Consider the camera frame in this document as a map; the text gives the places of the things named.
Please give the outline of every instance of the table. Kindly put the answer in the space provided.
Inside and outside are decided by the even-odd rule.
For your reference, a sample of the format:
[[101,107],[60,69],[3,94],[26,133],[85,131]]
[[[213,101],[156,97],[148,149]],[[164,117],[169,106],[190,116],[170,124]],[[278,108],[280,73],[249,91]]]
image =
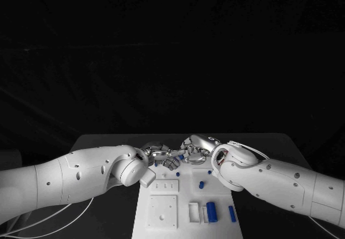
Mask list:
[[[236,141],[265,153],[270,158],[293,163],[311,169],[291,139],[281,133],[203,133],[226,143]],[[89,134],[82,135],[70,151],[120,144],[141,147],[150,141],[163,142],[170,148],[177,149],[189,134]],[[140,184],[118,186],[95,197],[89,209],[62,231],[44,239],[130,239],[137,209]],[[242,238],[333,238],[313,223],[307,216],[280,209],[267,202],[252,197],[242,190],[232,192],[236,217],[241,226]],[[52,232],[65,226],[83,211],[89,200],[76,203],[40,225],[20,232],[20,237],[33,237]],[[27,225],[53,214],[65,205],[46,207],[31,212]],[[322,226],[335,234],[342,235],[343,229],[317,220]]]

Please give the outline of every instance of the robot forearm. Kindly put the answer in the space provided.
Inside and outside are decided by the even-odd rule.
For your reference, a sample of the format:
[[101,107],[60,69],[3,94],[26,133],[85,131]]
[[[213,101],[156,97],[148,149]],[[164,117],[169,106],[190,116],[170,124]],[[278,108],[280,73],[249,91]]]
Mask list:
[[128,145],[78,150],[55,160],[0,171],[0,224],[39,208],[82,202],[156,175],[144,151]]
[[317,218],[345,228],[345,182],[294,164],[267,159],[258,162],[254,154],[232,145],[221,145],[228,152],[222,164],[213,162],[213,175],[234,191],[249,194],[274,206]]

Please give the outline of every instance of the white platform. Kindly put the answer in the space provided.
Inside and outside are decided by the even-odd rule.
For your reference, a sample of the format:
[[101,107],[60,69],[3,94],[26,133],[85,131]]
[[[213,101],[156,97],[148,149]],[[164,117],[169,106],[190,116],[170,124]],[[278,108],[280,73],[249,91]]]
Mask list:
[[[173,171],[161,165],[150,168],[157,178],[148,188],[140,186],[132,239],[242,239],[236,214],[236,222],[231,222],[228,210],[232,206],[235,211],[231,190],[208,174],[212,170],[209,158],[202,165],[180,164]],[[203,189],[197,187],[199,181],[205,182]],[[208,202],[215,203],[216,223],[203,221],[202,207]],[[197,203],[199,223],[195,223],[195,218],[189,223],[189,203]]]

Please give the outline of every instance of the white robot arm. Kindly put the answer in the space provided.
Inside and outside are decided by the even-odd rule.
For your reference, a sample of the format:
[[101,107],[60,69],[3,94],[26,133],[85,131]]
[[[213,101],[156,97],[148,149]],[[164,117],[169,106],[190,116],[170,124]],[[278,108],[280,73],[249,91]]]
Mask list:
[[183,142],[183,160],[210,158],[212,175],[232,191],[245,189],[274,206],[317,218],[345,228],[345,182],[294,164],[267,158],[258,160],[241,144],[203,135],[192,135]]
[[147,188],[156,179],[153,161],[170,170],[179,166],[171,150],[156,143],[151,148],[128,145],[88,148],[55,160],[0,171],[0,224],[39,208],[82,202],[114,186],[137,181]]

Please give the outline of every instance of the small blue object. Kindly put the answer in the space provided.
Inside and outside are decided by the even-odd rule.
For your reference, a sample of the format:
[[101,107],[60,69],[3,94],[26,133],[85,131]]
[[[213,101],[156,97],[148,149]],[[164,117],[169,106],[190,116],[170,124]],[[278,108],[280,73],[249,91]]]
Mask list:
[[206,216],[208,216],[208,221],[210,223],[216,223],[218,222],[213,202],[206,203]]
[[199,189],[202,189],[203,188],[203,182],[200,181],[199,182]]
[[235,223],[235,213],[234,213],[232,206],[228,206],[228,210],[229,210],[229,215],[231,215],[231,221]]

